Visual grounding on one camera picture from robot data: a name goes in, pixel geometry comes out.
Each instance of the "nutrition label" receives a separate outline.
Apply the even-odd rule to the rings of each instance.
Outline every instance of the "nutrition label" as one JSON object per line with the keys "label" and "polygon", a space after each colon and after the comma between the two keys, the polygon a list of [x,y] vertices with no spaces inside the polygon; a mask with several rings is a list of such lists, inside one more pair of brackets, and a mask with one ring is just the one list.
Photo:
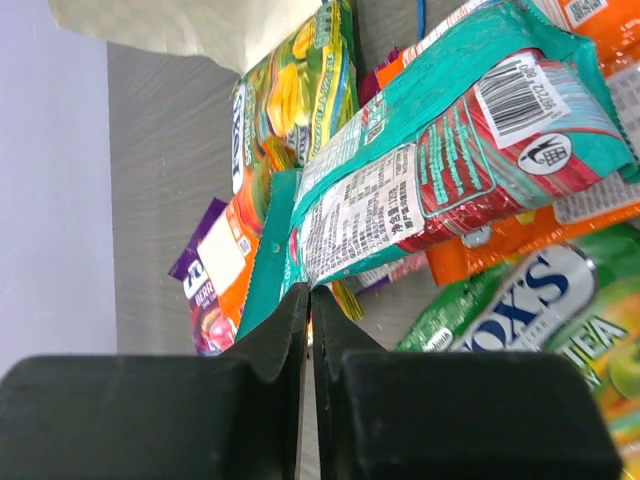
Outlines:
{"label": "nutrition label", "polygon": [[360,145],[361,123],[362,110],[359,110],[307,163],[296,193],[294,210],[316,183],[355,155]]}
{"label": "nutrition label", "polygon": [[636,152],[640,153],[640,62],[607,79],[618,117]]}
{"label": "nutrition label", "polygon": [[423,230],[415,144],[331,187],[305,217],[300,245],[311,284]]}
{"label": "nutrition label", "polygon": [[584,192],[558,200],[553,212],[558,223],[576,223],[640,202],[640,183],[628,184],[618,173]]}

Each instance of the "white sticker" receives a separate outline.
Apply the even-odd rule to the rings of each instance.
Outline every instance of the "white sticker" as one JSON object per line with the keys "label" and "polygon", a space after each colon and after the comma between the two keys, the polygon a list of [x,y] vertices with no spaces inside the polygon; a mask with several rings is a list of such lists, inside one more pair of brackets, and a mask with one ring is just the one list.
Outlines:
{"label": "white sticker", "polygon": [[358,151],[363,110],[358,112],[305,165],[296,192],[294,210],[304,196],[334,169],[350,160]]}
{"label": "white sticker", "polygon": [[231,181],[233,193],[238,193],[244,179],[244,104],[245,86],[241,85],[233,99],[233,124],[231,127]]}
{"label": "white sticker", "polygon": [[381,267],[359,273],[358,275],[356,275],[356,277],[360,282],[362,288],[367,288],[388,276],[396,268],[402,266],[403,263],[404,260],[396,260],[395,262],[387,263],[386,265],[383,265]]}
{"label": "white sticker", "polygon": [[599,11],[607,8],[607,0],[573,0],[564,8],[567,11],[571,25],[576,28]]}
{"label": "white sticker", "polygon": [[559,133],[536,138],[520,153],[518,167],[531,175],[556,173],[571,158],[571,140]]}
{"label": "white sticker", "polygon": [[576,223],[640,202],[640,183],[628,184],[618,173],[584,192],[558,200],[553,213],[558,223]]}
{"label": "white sticker", "polygon": [[235,282],[246,262],[240,251],[226,213],[218,217],[198,245],[198,255],[218,296]]}
{"label": "white sticker", "polygon": [[312,284],[423,230],[415,156],[413,143],[389,152],[336,183],[307,213],[300,246]]}
{"label": "white sticker", "polygon": [[637,154],[640,154],[640,62],[607,79],[618,117]]}
{"label": "white sticker", "polygon": [[529,138],[570,113],[531,53],[503,60],[474,91],[498,148]]}

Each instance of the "orange wrapper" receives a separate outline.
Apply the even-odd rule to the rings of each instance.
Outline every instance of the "orange wrapper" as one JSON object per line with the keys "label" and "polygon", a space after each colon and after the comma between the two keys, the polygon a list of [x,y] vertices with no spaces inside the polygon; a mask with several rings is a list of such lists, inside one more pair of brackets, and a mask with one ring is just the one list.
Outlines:
{"label": "orange wrapper", "polygon": [[554,25],[591,38],[604,63],[640,40],[636,0],[534,0]]}

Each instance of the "white label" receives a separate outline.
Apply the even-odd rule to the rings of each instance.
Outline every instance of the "white label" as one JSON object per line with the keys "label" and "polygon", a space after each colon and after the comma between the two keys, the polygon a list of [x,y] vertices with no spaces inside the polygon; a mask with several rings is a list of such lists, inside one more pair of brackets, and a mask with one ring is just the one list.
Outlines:
{"label": "white label", "polygon": [[396,268],[402,266],[403,263],[404,260],[396,260],[381,267],[359,273],[356,275],[356,278],[360,282],[360,285],[362,285],[362,288],[367,288],[388,276]]}
{"label": "white label", "polygon": [[553,245],[520,264],[453,350],[538,350],[583,310],[597,287],[593,262]]}
{"label": "white label", "polygon": [[233,236],[226,212],[218,217],[209,233],[198,245],[198,255],[213,289],[222,295],[235,282],[246,262]]}
{"label": "white label", "polygon": [[628,184],[616,172],[584,192],[558,200],[553,213],[558,223],[576,223],[640,202],[640,183]]}
{"label": "white label", "polygon": [[182,287],[184,288],[184,294],[187,297],[187,300],[191,300],[191,297],[198,293],[200,287],[209,280],[209,277],[198,260],[191,262],[191,265],[189,265],[189,268],[187,269],[187,273],[189,275],[182,281]]}
{"label": "white label", "polygon": [[245,86],[241,85],[233,99],[233,125],[231,128],[231,180],[233,193],[238,193],[244,179],[244,104]]}
{"label": "white label", "polygon": [[571,140],[559,133],[548,133],[527,145],[518,157],[518,167],[531,175],[556,173],[571,158]]}
{"label": "white label", "polygon": [[423,230],[415,156],[413,143],[389,152],[336,183],[307,213],[300,245],[311,284]]}
{"label": "white label", "polygon": [[640,155],[640,62],[610,76],[607,85],[624,131]]}
{"label": "white label", "polygon": [[407,48],[402,52],[402,63],[406,66],[413,62],[418,55],[435,43],[444,33],[457,24],[464,17],[473,12],[480,5],[488,0],[469,0],[460,8],[455,10],[451,15],[438,24],[436,28],[431,30],[429,34],[415,45]]}
{"label": "white label", "polygon": [[564,8],[567,11],[571,25],[573,25],[573,28],[576,28],[599,11],[607,8],[607,0],[573,0],[573,2],[568,3]]}
{"label": "white label", "polygon": [[361,123],[362,110],[358,110],[355,116],[305,165],[300,186],[296,192],[294,210],[320,180],[355,155],[360,145]]}
{"label": "white label", "polygon": [[453,333],[446,327],[442,327],[429,339],[424,348],[425,352],[444,352],[453,342]]}
{"label": "white label", "polygon": [[529,138],[570,113],[531,53],[503,60],[474,91],[498,148]]}

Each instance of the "yellow fruit image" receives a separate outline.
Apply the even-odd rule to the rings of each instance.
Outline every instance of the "yellow fruit image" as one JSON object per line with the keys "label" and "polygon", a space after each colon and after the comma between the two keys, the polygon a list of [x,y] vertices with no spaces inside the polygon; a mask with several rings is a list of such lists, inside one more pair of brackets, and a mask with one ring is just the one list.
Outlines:
{"label": "yellow fruit image", "polygon": [[273,133],[285,137],[296,124],[307,125],[310,107],[308,78],[290,63],[278,72],[267,103]]}
{"label": "yellow fruit image", "polygon": [[640,342],[621,348],[609,361],[611,383],[628,399],[640,395]]}
{"label": "yellow fruit image", "polygon": [[516,218],[522,225],[529,225],[533,223],[533,220],[536,218],[536,211],[532,210],[531,212],[521,213],[520,215],[516,215]]}
{"label": "yellow fruit image", "polygon": [[298,60],[302,60],[307,57],[307,52],[313,44],[313,34],[315,31],[315,19],[309,20],[305,23],[293,43],[293,56]]}

